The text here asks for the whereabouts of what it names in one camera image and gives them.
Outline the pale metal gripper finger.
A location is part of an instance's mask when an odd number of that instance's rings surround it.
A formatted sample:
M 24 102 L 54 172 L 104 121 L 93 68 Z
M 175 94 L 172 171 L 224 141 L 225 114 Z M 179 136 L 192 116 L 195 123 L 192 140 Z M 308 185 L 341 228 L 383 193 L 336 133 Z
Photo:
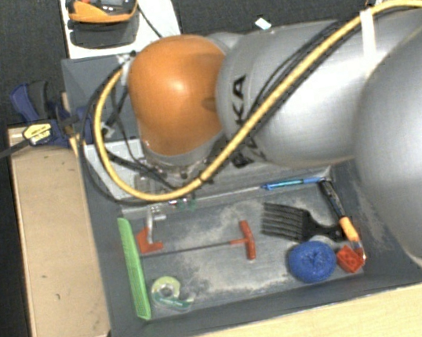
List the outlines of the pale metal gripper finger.
M 166 220 L 166 214 L 158 206 L 147 209 L 145 221 L 146 221 L 146 227 L 147 227 L 146 240 L 148 241 L 148 243 L 151 243 L 151 244 L 154 243 L 153 232 L 154 232 L 155 224 L 163 220 Z

